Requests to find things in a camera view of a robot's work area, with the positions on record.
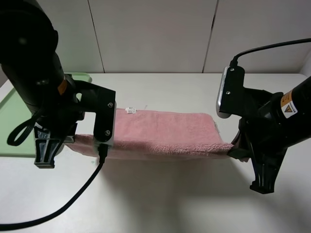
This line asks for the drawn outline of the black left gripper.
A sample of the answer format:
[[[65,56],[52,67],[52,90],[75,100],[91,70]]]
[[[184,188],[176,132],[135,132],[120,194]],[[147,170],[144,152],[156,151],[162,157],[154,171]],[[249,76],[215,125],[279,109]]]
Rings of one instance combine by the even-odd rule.
[[[77,121],[83,120],[84,113],[96,114],[101,86],[80,80],[72,75],[65,75],[67,88],[59,101],[46,105],[46,112],[39,118],[38,124],[43,128],[34,127],[35,162],[38,168],[55,167],[54,158],[65,138],[74,134],[73,128]]]

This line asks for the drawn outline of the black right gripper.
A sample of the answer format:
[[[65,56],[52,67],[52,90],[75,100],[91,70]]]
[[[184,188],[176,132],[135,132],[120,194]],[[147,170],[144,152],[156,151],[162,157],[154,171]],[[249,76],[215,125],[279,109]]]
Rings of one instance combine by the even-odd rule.
[[[292,90],[296,113],[286,118],[281,96],[258,109],[258,116],[242,119],[227,155],[241,162],[252,161],[255,180],[250,189],[260,194],[275,191],[275,182],[287,148],[311,138],[311,89]]]

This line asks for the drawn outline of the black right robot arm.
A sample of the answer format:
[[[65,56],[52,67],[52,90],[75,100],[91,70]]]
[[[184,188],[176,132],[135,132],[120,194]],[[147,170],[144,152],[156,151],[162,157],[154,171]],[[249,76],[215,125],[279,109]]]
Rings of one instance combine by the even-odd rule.
[[[253,112],[240,119],[228,155],[250,158],[255,174],[250,189],[270,194],[287,149],[311,137],[311,80],[286,94],[247,88],[244,99],[246,109]]]

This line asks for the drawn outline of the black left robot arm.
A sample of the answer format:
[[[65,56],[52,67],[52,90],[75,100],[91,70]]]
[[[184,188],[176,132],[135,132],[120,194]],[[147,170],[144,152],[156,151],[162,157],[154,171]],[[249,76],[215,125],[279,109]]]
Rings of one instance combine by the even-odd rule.
[[[73,143],[77,121],[96,115],[95,151],[103,163],[113,139],[116,93],[65,74],[56,53],[58,32],[35,0],[0,3],[0,65],[32,116],[8,136],[19,146],[35,134],[38,168],[54,168],[64,143]]]

